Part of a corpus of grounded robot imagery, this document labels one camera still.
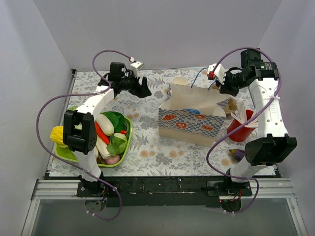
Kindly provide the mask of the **blue checkered paper bag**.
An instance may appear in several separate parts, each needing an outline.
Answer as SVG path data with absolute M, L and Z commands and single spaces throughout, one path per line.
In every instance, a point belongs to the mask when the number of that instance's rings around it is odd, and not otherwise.
M 167 99 L 158 109 L 158 134 L 210 148 L 226 119 L 229 98 L 217 89 L 171 82 Z

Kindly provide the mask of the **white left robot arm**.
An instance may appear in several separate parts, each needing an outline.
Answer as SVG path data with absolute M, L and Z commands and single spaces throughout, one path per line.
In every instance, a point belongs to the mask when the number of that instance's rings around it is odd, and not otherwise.
M 128 91 L 138 98 L 151 96 L 147 78 L 138 76 L 143 66 L 142 62 L 136 60 L 129 68 L 124 63 L 112 62 L 109 73 L 101 77 L 94 95 L 64 114 L 63 144 L 74 153 L 85 172 L 80 180 L 95 197 L 101 196 L 105 190 L 97 155 L 106 161 L 118 163 L 128 147 L 128 136 L 122 133 L 125 117 L 116 112 L 103 114 L 102 110 L 121 91 Z

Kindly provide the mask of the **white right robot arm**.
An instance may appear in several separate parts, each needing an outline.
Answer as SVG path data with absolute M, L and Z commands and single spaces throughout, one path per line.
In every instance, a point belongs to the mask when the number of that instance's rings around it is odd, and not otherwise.
M 282 85 L 277 65 L 261 57 L 258 48 L 240 48 L 241 67 L 236 74 L 232 68 L 216 74 L 216 85 L 220 93 L 236 96 L 240 89 L 248 88 L 258 122 L 257 139 L 245 146 L 244 158 L 229 169 L 223 181 L 227 195 L 236 194 L 258 171 L 267 166 L 283 162 L 296 148 L 297 140 L 291 137 L 281 115 L 278 93 Z

